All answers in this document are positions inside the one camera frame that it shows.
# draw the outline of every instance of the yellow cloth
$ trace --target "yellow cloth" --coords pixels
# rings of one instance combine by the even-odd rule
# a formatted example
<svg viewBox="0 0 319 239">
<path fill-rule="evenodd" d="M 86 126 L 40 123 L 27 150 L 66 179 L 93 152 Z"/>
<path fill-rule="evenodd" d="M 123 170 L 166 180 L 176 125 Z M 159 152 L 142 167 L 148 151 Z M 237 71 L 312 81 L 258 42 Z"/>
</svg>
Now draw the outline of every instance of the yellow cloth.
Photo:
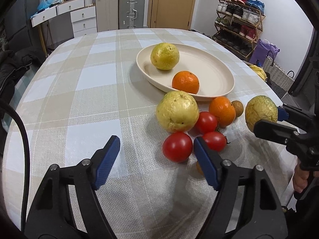
<svg viewBox="0 0 319 239">
<path fill-rule="evenodd" d="M 264 81 L 266 81 L 267 76 L 266 76 L 265 71 L 264 71 L 262 68 L 260 68 L 260 67 L 258 67 L 258 66 L 256 66 L 256 65 L 251 65 L 251 66 L 249 66 L 249 67 L 250 67 L 251 69 L 253 69 L 253 71 L 254 71 L 256 74 L 258 74 L 261 79 L 263 79 Z"/>
</svg>

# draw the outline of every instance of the door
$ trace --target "door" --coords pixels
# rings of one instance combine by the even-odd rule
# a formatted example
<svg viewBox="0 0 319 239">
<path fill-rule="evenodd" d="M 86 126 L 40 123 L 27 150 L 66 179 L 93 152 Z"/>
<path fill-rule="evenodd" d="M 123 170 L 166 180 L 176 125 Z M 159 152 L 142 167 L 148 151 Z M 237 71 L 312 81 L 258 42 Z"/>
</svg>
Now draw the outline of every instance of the door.
<svg viewBox="0 0 319 239">
<path fill-rule="evenodd" d="M 188 30 L 194 2 L 195 0 L 152 0 L 150 28 Z"/>
</svg>

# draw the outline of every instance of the red tomato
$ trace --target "red tomato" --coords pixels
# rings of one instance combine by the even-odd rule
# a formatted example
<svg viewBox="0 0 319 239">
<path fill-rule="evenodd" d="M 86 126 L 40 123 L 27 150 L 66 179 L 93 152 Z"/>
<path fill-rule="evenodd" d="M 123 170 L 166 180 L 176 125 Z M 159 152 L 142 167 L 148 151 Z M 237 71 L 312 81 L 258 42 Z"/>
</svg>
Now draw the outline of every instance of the red tomato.
<svg viewBox="0 0 319 239">
<path fill-rule="evenodd" d="M 203 139 L 210 149 L 217 152 L 223 150 L 227 144 L 227 138 L 219 132 L 208 132 L 203 135 Z"/>
<path fill-rule="evenodd" d="M 162 146 L 163 154 L 176 163 L 184 162 L 192 153 L 193 141 L 183 132 L 171 134 Z"/>
<path fill-rule="evenodd" d="M 202 134 L 215 131 L 218 125 L 218 118 L 209 112 L 200 112 L 195 127 Z"/>
</svg>

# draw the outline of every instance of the door frame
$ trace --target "door frame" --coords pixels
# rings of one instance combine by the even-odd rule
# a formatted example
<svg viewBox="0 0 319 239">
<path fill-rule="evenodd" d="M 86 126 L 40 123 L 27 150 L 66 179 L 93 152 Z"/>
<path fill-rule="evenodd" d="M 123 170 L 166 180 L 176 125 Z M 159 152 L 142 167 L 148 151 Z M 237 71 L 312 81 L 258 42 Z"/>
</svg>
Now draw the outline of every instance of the door frame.
<svg viewBox="0 0 319 239">
<path fill-rule="evenodd" d="M 192 9 L 191 9 L 191 11 L 190 11 L 190 16 L 189 16 L 188 29 L 190 29 L 190 26 L 191 26 L 191 24 L 192 24 L 192 18 L 193 18 L 193 13 L 194 13 L 195 2 L 196 2 L 196 0 L 193 0 Z M 148 0 L 147 26 L 148 26 L 149 28 L 151 27 L 152 5 L 153 5 L 153 0 Z"/>
</svg>

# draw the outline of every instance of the beige oval plate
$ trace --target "beige oval plate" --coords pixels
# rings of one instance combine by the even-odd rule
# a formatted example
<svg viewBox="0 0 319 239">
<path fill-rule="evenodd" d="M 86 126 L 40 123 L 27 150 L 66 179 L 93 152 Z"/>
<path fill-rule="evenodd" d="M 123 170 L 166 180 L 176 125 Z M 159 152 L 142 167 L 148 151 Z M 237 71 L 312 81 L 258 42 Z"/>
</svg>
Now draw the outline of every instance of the beige oval plate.
<svg viewBox="0 0 319 239">
<path fill-rule="evenodd" d="M 199 79 L 199 91 L 191 94 L 197 101 L 209 101 L 225 96 L 235 86 L 235 79 L 228 67 L 219 59 L 201 49 L 174 44 L 180 52 L 180 61 L 168 71 L 159 70 L 151 62 L 151 53 L 156 45 L 142 49 L 136 63 L 144 77 L 164 92 L 176 91 L 172 88 L 172 79 L 179 71 L 190 71 Z"/>
</svg>

